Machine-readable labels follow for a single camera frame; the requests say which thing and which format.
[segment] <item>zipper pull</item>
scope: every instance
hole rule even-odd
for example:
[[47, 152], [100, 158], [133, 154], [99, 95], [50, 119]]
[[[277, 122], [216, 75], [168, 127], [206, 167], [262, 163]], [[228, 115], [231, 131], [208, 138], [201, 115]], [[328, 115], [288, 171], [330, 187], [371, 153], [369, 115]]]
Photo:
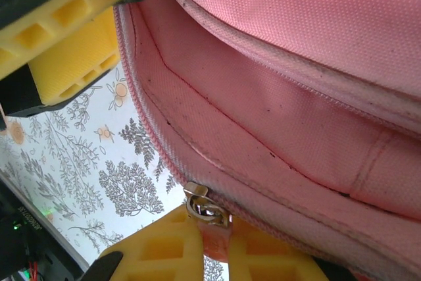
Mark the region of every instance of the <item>zipper pull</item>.
[[209, 189], [188, 182], [184, 188], [187, 213], [197, 221], [202, 233], [203, 253], [214, 260], [228, 262], [228, 246], [232, 233], [232, 216], [207, 197]]

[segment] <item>pink canvas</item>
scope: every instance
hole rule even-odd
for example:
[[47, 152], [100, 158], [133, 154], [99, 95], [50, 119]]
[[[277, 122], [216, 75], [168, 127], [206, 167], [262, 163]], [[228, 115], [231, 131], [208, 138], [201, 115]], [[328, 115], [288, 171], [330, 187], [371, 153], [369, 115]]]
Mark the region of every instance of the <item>pink canvas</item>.
[[421, 278], [421, 0], [146, 0], [115, 9], [178, 181], [377, 280]]

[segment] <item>metal zipper slider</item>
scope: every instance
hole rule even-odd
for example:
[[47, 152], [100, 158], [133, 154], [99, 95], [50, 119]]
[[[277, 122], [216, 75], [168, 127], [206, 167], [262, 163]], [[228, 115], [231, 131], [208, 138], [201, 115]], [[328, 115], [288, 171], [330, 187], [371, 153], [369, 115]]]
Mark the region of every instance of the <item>metal zipper slider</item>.
[[210, 225], [229, 227], [231, 215], [207, 197], [209, 189], [205, 186], [188, 182], [184, 188], [187, 196], [187, 212], [199, 222]]

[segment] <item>yellow foam block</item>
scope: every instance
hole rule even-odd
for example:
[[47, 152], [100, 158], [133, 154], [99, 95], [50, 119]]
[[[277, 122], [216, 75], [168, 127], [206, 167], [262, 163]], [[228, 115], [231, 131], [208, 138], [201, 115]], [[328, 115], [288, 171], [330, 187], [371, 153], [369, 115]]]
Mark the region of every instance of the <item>yellow foam block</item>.
[[73, 97], [119, 60], [109, 8], [28, 64], [41, 102], [56, 105]]
[[228, 262], [230, 281], [328, 281], [299, 250], [234, 218]]
[[182, 205], [108, 248], [123, 258], [110, 281], [203, 281], [203, 244]]
[[118, 0], [49, 0], [0, 30], [0, 79]]

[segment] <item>wallpaper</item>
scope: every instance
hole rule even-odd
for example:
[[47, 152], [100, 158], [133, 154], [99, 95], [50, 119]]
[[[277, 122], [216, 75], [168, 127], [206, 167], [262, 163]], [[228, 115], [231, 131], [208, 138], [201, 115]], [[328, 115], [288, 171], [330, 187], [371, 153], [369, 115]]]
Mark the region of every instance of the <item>wallpaper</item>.
[[[130, 99], [121, 64], [66, 108], [8, 118], [0, 173], [92, 263], [184, 201]], [[206, 281], [228, 266], [204, 258]]]

